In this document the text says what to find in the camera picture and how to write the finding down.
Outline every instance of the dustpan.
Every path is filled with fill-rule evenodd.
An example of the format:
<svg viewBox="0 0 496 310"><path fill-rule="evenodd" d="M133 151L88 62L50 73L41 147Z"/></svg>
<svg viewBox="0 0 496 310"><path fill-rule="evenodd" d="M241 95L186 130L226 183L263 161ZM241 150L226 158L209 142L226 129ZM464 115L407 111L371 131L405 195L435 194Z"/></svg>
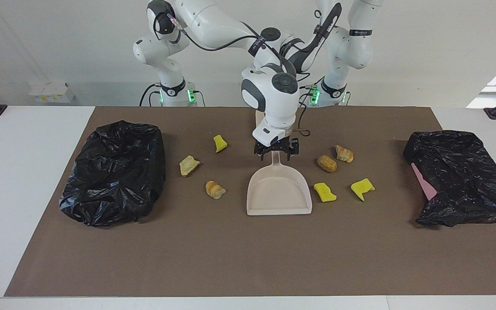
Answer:
<svg viewBox="0 0 496 310"><path fill-rule="evenodd" d="M305 178L281 164L280 151L271 151L271 165L256 171L248 184L248 215L310 214L311 194Z"/></svg>

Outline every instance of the black plastic bag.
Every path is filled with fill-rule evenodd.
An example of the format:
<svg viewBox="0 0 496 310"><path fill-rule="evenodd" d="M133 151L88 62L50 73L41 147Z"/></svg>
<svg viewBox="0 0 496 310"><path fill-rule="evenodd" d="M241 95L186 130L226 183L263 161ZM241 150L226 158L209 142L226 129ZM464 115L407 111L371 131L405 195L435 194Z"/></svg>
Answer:
<svg viewBox="0 0 496 310"><path fill-rule="evenodd" d="M403 156L437 194L416 222L425 226L496 223L496 164L471 132L415 132Z"/></svg>
<svg viewBox="0 0 496 310"><path fill-rule="evenodd" d="M108 124L91 133L77 155L60 209L87 226L137 222L152 211L165 179L164 144L157 126Z"/></svg>

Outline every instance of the white table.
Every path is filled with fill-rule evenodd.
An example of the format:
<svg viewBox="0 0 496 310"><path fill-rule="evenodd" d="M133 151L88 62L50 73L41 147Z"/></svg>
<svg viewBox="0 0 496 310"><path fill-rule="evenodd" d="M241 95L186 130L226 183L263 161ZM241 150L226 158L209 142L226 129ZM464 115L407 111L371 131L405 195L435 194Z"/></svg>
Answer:
<svg viewBox="0 0 496 310"><path fill-rule="evenodd" d="M0 117L0 309L496 309L496 296L3 298L93 107L10 106ZM496 121L433 108L443 129L474 132L496 161Z"/></svg>

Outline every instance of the bread piece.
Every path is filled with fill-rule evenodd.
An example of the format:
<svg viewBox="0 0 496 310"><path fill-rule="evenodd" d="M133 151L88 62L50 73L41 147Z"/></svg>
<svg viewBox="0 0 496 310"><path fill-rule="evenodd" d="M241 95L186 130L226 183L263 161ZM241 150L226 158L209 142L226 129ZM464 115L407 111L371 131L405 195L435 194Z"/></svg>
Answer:
<svg viewBox="0 0 496 310"><path fill-rule="evenodd" d="M348 149L344 149L343 147L337 145L336 153L336 159L345 161L346 163L351 163L353 161L353 152Z"/></svg>
<svg viewBox="0 0 496 310"><path fill-rule="evenodd" d="M206 194L208 194L211 198L219 199L221 195L225 194L227 191L221 187L221 185L217 184L214 181L206 182Z"/></svg>
<svg viewBox="0 0 496 310"><path fill-rule="evenodd" d="M200 161L195 160L191 155L185 157L180 163L179 168L181 168L181 175L186 177L191 171L199 165Z"/></svg>
<svg viewBox="0 0 496 310"><path fill-rule="evenodd" d="M319 158L317 158L317 164L319 165L319 167L322 167L324 171L330 173L336 171L336 168L338 167L336 161L334 161L332 158L328 157L327 155L322 155Z"/></svg>

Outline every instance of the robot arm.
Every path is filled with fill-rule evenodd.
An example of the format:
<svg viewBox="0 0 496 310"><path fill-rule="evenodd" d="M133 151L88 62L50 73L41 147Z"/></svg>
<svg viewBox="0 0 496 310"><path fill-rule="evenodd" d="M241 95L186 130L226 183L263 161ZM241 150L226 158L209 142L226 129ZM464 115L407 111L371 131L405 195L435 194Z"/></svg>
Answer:
<svg viewBox="0 0 496 310"><path fill-rule="evenodd" d="M213 0L175 1L172 8L173 12L167 14L185 37L189 34L183 25L206 47L238 47L254 57L252 65L242 71L242 98L252 108L264 112L265 117L252 135L264 147L287 139L295 123L299 89L292 65L267 44L279 39L279 31L268 28L262 35L255 35Z"/></svg>
<svg viewBox="0 0 496 310"><path fill-rule="evenodd" d="M303 46L301 39L282 34L275 28L264 29L258 35L246 24L228 16L214 0L152 0L148 5L147 15L150 29L157 41L143 40L136 44L136 56L140 61L156 67L159 74L161 72L165 79L169 79L167 83L177 85L180 80L183 81L179 78L180 68L166 58L186 47L188 41L185 37L209 51L224 47L245 49L254 57L254 62L242 71L242 98L265 114L262 122L252 132L259 144L256 144L256 153L258 149L264 153L273 148L284 150L285 144L290 145L289 136L298 108L299 88L295 75L309 69L342 12L341 5L336 1L317 2L321 12L329 13L326 17L321 15L321 23L313 32L315 36L308 45ZM194 41L184 28L189 28L196 41L210 49ZM353 44L354 47L349 47L348 50L356 49L356 45ZM145 46L153 52L145 51ZM342 53L344 52L338 49L334 54L335 58L339 58L337 55Z"/></svg>
<svg viewBox="0 0 496 310"><path fill-rule="evenodd" d="M350 30L336 28L325 42L329 72L317 86L317 106L336 105L347 85L350 67L362 69L372 59L371 35L384 0L354 0L348 14Z"/></svg>

